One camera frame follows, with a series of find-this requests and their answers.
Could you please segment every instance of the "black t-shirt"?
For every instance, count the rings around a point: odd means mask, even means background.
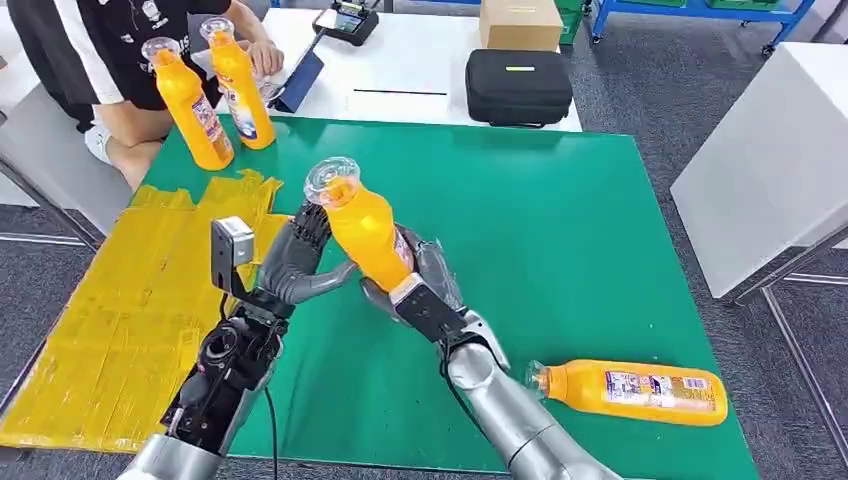
[[[154,37],[180,44],[186,64],[217,103],[217,81],[191,61],[189,13],[222,14],[231,0],[9,0],[24,50],[48,92],[84,131],[90,105],[125,100],[163,110],[141,46]]]

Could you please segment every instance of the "person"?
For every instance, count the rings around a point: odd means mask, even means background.
[[[141,54],[145,41],[177,40],[213,105],[218,82],[190,55],[189,13],[233,22],[258,75],[283,67],[283,53],[239,0],[9,0],[8,7],[47,92],[77,120],[91,153],[120,170],[133,190],[173,125]]]

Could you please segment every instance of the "bottle lying on table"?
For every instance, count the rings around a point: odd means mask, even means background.
[[[528,386],[586,413],[676,423],[718,425],[727,417],[719,378],[694,368],[601,360],[549,367],[531,362]]]

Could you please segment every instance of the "blue shelf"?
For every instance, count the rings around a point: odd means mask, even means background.
[[[786,8],[782,3],[772,11],[736,10],[712,8],[707,5],[705,0],[686,0],[686,5],[682,7],[616,1],[611,11],[676,17],[729,18],[732,20],[750,20],[754,22],[786,22],[795,14],[795,12]]]
[[[737,20],[742,22],[775,22],[781,25],[780,31],[774,39],[762,48],[765,55],[774,51],[775,45],[789,36],[792,29],[806,15],[815,0],[802,0],[795,10],[789,10],[781,2],[774,10],[737,10],[731,8],[712,8],[707,5],[706,0],[687,0],[682,7],[670,7],[667,5],[651,5],[646,3],[632,3],[622,0],[595,0],[598,4],[598,16],[592,26],[592,40],[594,43],[600,41],[604,31],[607,16],[612,12],[641,13],[644,15],[667,15],[672,17],[697,17],[697,18],[719,18]]]

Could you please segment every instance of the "robotic arm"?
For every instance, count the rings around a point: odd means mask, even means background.
[[[161,423],[119,480],[207,480],[268,384],[283,349],[294,305],[342,285],[356,269],[345,262],[316,275],[330,237],[321,207],[304,204],[274,239],[258,287],[247,291],[236,267],[253,257],[253,232],[238,217],[212,223],[212,283],[225,292],[220,321],[200,346]],[[227,296],[238,303],[225,311]]]
[[[362,279],[365,296],[438,346],[442,374],[461,390],[472,416],[513,478],[621,480],[571,438],[526,388],[506,374],[509,362],[492,329],[462,303],[441,247],[398,226],[413,248],[416,272],[389,295]]]
[[[413,246],[416,273],[389,294],[364,278],[363,292],[437,346],[450,390],[514,478],[620,480],[505,373],[509,362],[497,337],[482,316],[462,304],[438,244],[399,228]],[[119,480],[214,478],[271,377],[294,305],[338,287],[356,268],[346,262],[315,275],[329,235],[323,210],[304,204],[274,240],[259,286],[248,292],[235,267],[252,257],[252,232],[236,217],[213,222],[212,280],[239,304],[228,316],[222,300],[221,320],[162,418],[166,433],[152,435]]]

